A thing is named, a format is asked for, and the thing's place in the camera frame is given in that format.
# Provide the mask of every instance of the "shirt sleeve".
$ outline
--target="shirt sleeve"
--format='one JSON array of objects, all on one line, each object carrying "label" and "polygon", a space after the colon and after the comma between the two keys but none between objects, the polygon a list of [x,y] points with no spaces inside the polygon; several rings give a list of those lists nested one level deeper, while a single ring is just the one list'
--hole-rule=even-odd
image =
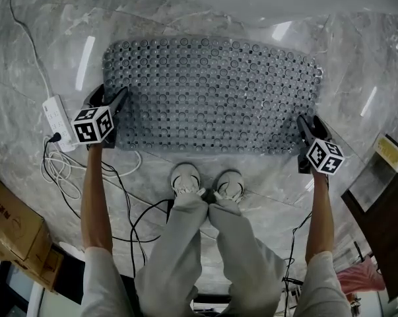
[{"label": "shirt sleeve", "polygon": [[81,317],[134,317],[112,255],[103,248],[90,247],[85,260]]},{"label": "shirt sleeve", "polygon": [[313,316],[351,317],[351,307],[341,291],[331,252],[322,252],[310,260],[294,313],[294,317]]}]

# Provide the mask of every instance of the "black plug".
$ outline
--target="black plug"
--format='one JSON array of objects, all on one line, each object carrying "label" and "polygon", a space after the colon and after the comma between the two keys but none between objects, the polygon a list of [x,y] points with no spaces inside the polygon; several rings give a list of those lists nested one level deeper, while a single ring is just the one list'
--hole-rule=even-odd
[{"label": "black plug", "polygon": [[58,142],[62,139],[62,136],[60,133],[54,133],[53,136],[50,138],[49,142],[50,143],[55,143]]}]

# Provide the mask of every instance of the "leg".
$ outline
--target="leg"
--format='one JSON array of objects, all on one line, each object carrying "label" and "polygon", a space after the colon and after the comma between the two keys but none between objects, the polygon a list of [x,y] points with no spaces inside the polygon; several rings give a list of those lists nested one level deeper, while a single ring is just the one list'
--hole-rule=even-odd
[{"label": "leg", "polygon": [[150,259],[135,278],[141,310],[146,317],[196,316],[190,309],[201,274],[200,226],[208,205],[200,195],[199,173],[190,164],[173,172],[174,207]]},{"label": "leg", "polygon": [[209,206],[209,220],[219,230],[218,249],[232,297],[223,312],[235,316],[273,316],[282,289],[284,261],[257,240],[237,202],[244,192],[242,177],[226,172],[215,192],[218,204]]}]

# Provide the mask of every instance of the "electrical outlet socket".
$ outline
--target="electrical outlet socket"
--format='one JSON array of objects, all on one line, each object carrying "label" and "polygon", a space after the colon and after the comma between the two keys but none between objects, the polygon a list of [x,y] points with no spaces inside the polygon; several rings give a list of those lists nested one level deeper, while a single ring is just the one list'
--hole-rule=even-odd
[{"label": "electrical outlet socket", "polygon": [[52,132],[61,134],[59,148],[63,152],[73,151],[77,146],[76,140],[59,95],[48,98],[42,106]]}]

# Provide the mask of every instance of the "person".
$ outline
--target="person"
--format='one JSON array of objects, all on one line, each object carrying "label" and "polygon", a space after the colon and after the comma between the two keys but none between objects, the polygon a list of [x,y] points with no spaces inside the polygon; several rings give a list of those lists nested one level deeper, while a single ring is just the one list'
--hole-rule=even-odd
[{"label": "person", "polygon": [[[133,309],[112,258],[112,232],[102,181],[102,146],[92,145],[84,179],[81,229],[86,248],[81,316],[132,317]],[[306,248],[306,278],[294,316],[351,316],[333,269],[334,228],[326,177],[313,172],[313,214]],[[135,288],[146,317],[200,316],[190,308],[201,274],[199,229],[208,217],[218,229],[224,274],[232,284],[231,301],[221,316],[274,316],[280,303],[285,262],[256,239],[238,208],[244,181],[227,171],[217,182],[216,203],[201,199],[200,175],[191,164],[171,176],[176,199],[166,228],[149,261],[139,270]]]}]

